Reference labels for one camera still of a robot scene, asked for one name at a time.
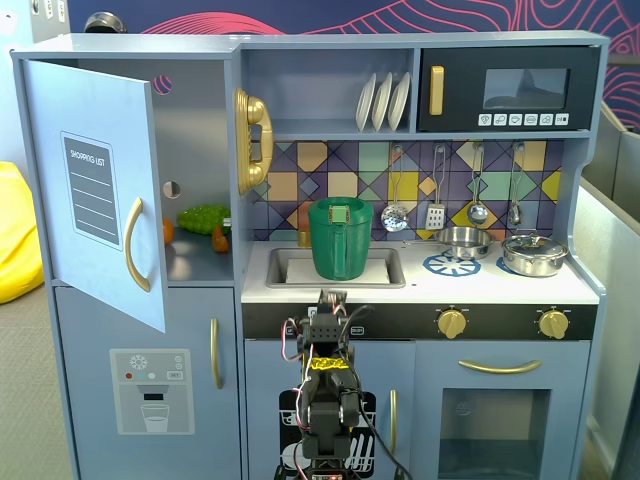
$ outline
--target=silver pan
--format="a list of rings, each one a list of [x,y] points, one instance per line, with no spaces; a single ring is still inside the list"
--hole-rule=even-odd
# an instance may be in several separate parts
[[[447,227],[438,230],[433,239],[405,240],[404,243],[442,245],[444,255],[460,260],[477,260],[489,254],[489,247],[493,242],[493,235],[486,230],[475,227]]]

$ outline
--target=yellow bean bag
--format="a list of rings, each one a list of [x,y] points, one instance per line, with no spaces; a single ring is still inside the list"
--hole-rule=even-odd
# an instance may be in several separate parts
[[[31,190],[18,168],[0,162],[0,303],[44,282]]]

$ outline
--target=floor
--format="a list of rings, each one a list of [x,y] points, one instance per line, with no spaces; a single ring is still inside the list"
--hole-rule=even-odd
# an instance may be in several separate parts
[[[0,478],[71,480],[43,287],[0,305]],[[609,480],[588,440],[580,480]]]

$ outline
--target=green pitcher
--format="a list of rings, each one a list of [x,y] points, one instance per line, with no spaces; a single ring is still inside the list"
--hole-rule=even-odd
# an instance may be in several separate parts
[[[357,198],[330,197],[311,204],[311,250],[320,276],[352,280],[362,275],[372,219],[373,207]]]

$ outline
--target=colorful tile backsplash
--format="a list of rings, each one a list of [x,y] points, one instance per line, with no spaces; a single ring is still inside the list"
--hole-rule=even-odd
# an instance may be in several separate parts
[[[447,226],[470,225],[467,209],[473,198],[473,142],[399,143],[404,154],[392,153],[392,142],[294,142],[277,143],[267,181],[249,193],[256,240],[297,240],[298,214],[302,205],[328,196],[358,197],[371,202],[375,216],[374,240],[429,238],[425,230],[427,208],[435,200],[434,147],[445,146],[445,175],[440,200],[446,207]],[[564,144],[558,141],[525,142],[524,162],[517,155],[515,171],[524,167],[518,185],[522,223],[507,220],[510,206],[513,149],[510,141],[484,142],[484,171],[480,178],[480,201],[489,209],[481,226],[496,240],[516,229],[536,229],[550,235],[560,185]],[[480,157],[476,157],[476,170]],[[442,159],[436,164],[439,181]],[[398,201],[409,210],[409,227],[387,232],[380,214],[393,201],[394,183]]]

